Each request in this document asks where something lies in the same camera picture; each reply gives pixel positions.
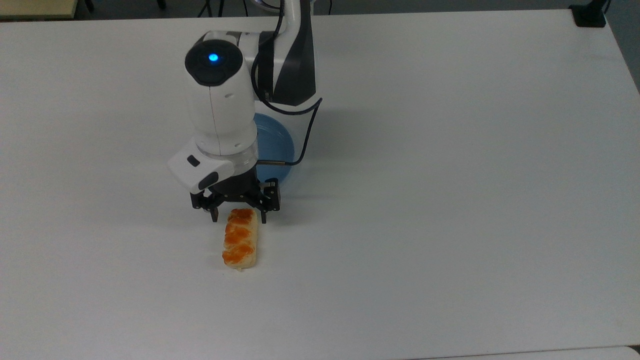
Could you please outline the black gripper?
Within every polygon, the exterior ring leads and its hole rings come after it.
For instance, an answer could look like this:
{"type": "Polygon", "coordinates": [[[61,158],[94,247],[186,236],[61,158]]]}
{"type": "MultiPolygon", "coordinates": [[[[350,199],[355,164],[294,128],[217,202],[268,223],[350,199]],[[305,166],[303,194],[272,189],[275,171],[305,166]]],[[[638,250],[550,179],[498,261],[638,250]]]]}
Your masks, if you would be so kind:
{"type": "Polygon", "coordinates": [[[204,210],[210,214],[213,223],[218,222],[218,207],[222,202],[242,202],[258,210],[262,224],[267,223],[269,212],[281,210],[281,188],[278,178],[268,178],[266,182],[259,182],[256,167],[226,180],[222,180],[210,187],[210,193],[205,191],[190,193],[192,208],[204,210]]]}

